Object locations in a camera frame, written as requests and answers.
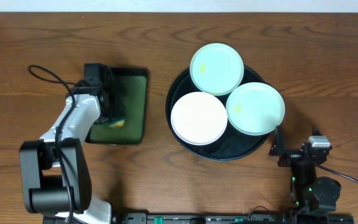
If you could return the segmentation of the yellow green sponge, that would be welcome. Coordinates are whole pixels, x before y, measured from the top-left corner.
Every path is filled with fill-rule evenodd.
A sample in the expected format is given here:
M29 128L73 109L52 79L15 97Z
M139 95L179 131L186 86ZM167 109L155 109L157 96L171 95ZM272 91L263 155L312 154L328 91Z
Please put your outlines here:
M121 128L121 127L124 126L124 124L125 124L125 119L124 118L113 118L109 122L108 126L110 128Z

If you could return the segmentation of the white plate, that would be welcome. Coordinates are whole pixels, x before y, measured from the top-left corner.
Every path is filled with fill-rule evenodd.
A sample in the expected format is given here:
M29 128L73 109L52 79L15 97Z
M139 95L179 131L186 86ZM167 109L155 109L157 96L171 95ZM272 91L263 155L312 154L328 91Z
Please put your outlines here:
M182 96L172 108L170 124L183 141L205 146L217 141L227 127L224 105L215 96L192 92Z

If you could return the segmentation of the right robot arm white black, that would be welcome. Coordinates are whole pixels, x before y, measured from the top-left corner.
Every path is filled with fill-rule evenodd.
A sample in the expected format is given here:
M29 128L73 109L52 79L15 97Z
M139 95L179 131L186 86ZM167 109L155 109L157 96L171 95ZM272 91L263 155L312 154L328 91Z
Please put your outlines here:
M330 177L318 177L316 167L326 162L331 149L328 138L317 127L299 149L287 149L280 127L275 127L269 155L278 157L279 167L291 169L290 200L296 208L288 214L289 223L329 223L341 185Z

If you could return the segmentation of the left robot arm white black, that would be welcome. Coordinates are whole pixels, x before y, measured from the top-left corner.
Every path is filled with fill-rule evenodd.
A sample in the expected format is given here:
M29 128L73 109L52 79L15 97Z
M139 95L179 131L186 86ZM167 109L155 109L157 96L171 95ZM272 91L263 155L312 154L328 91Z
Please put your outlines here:
M44 223L112 223L110 203L92 193L83 145L94 124L114 113L114 76L100 63L85 65L84 78L68 88L53 126L19 149L24 205Z

